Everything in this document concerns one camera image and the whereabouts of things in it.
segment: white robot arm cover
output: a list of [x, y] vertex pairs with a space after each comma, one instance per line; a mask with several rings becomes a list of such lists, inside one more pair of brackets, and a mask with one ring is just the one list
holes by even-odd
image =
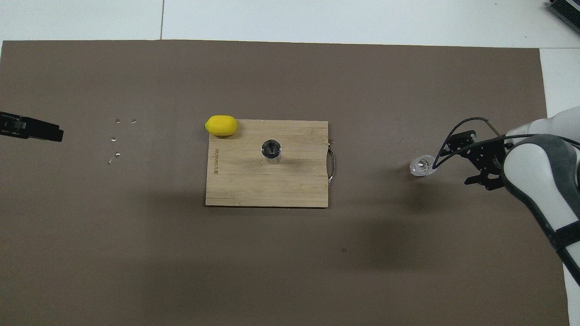
[[505, 187], [530, 209], [580, 285], [580, 150], [554, 135], [536, 135], [506, 156]]

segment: white floor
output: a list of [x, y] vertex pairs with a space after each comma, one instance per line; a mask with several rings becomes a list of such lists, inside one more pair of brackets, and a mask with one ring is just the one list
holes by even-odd
[[[553, 16], [547, 2], [0, 0], [0, 41], [163, 38], [540, 48], [552, 116], [580, 105], [580, 35]], [[580, 326], [580, 287], [564, 275], [570, 324]]]

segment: wooden cutting board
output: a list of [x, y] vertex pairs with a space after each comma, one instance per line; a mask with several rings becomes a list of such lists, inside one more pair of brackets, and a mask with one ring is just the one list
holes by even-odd
[[[206, 205], [328, 207], [328, 121], [237, 121], [235, 134], [209, 135]], [[277, 164], [261, 152], [269, 139]]]

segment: metal cylinder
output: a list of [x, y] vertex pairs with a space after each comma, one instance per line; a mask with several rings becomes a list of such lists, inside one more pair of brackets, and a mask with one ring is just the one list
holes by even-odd
[[262, 155], [264, 155], [269, 164], [278, 164], [281, 153], [282, 147], [274, 139], [267, 140], [262, 144]]

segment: cutting board handle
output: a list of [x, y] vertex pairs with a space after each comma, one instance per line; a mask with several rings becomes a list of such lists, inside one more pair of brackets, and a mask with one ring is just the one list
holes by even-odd
[[330, 143], [328, 143], [328, 154], [330, 154], [330, 156], [332, 157], [332, 173], [330, 173], [330, 175], [328, 176], [328, 184], [330, 184], [330, 181], [332, 181], [332, 177], [334, 176], [334, 171], [336, 170], [335, 166], [336, 166], [336, 159], [334, 157], [334, 152], [332, 151], [332, 148], [330, 147]]

